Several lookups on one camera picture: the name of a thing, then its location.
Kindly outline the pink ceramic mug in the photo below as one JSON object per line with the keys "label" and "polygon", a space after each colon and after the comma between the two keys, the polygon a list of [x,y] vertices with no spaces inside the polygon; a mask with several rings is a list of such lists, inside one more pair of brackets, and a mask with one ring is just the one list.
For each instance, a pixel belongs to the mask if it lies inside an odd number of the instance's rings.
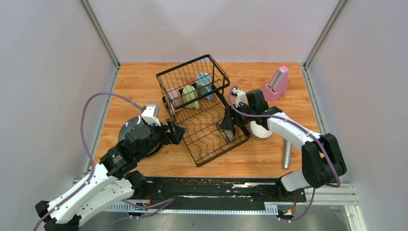
{"label": "pink ceramic mug", "polygon": [[170,109],[170,114],[174,116],[176,112],[179,112],[182,108],[176,109],[182,105],[182,96],[179,90],[170,88],[165,95],[165,101],[167,107]]}

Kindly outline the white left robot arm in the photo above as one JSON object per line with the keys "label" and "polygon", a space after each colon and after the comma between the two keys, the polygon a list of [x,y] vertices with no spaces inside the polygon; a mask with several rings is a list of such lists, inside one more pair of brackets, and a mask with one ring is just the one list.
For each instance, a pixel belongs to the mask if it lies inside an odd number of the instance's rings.
{"label": "white left robot arm", "polygon": [[77,231],[107,207],[147,194],[147,182],[135,168],[142,159],[164,145],[178,145],[187,131],[172,119],[167,124],[148,124],[133,118],[120,131],[122,139],[110,148],[91,172],[70,190],[52,201],[36,204],[37,214],[47,231]]}

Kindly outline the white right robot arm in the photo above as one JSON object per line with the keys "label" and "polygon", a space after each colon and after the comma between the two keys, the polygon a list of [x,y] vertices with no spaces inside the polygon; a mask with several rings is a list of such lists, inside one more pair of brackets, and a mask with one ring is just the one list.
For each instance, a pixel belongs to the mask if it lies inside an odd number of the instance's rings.
{"label": "white right robot arm", "polygon": [[301,151],[302,168],[278,179],[275,195],[287,201],[301,188],[320,188],[323,185],[340,187],[340,176],[347,168],[336,137],[319,134],[290,119],[281,109],[269,107],[259,89],[244,92],[236,86],[229,91],[235,103],[229,103],[219,128],[228,137],[235,128],[248,127],[258,139],[278,134]]}

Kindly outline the light green mug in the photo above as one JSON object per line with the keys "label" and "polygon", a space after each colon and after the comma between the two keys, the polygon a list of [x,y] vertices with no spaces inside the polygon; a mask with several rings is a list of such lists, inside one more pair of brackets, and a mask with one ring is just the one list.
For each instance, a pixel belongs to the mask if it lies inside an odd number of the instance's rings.
{"label": "light green mug", "polygon": [[182,102],[186,103],[186,108],[195,108],[199,109],[200,105],[196,100],[198,97],[198,93],[195,87],[193,86],[186,86],[182,90]]}

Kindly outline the patterned ceramic bowl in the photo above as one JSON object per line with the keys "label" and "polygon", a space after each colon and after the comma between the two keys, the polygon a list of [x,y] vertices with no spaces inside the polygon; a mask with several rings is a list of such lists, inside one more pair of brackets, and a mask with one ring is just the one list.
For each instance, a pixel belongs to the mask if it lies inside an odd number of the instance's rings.
{"label": "patterned ceramic bowl", "polygon": [[224,123],[224,127],[226,129],[221,128],[222,125],[223,125],[223,122],[217,122],[218,131],[220,132],[220,134],[222,135],[226,143],[233,142],[235,139],[235,135],[236,135],[235,125],[232,122],[228,122],[228,123],[226,122]]}

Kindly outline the blue butterfly mug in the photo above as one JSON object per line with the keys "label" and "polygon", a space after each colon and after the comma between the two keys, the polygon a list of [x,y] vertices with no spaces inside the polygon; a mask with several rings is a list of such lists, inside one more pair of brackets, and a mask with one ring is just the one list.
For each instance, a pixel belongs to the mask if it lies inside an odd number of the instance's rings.
{"label": "blue butterfly mug", "polygon": [[213,78],[209,73],[199,73],[196,76],[195,88],[198,96],[203,96],[212,91]]}

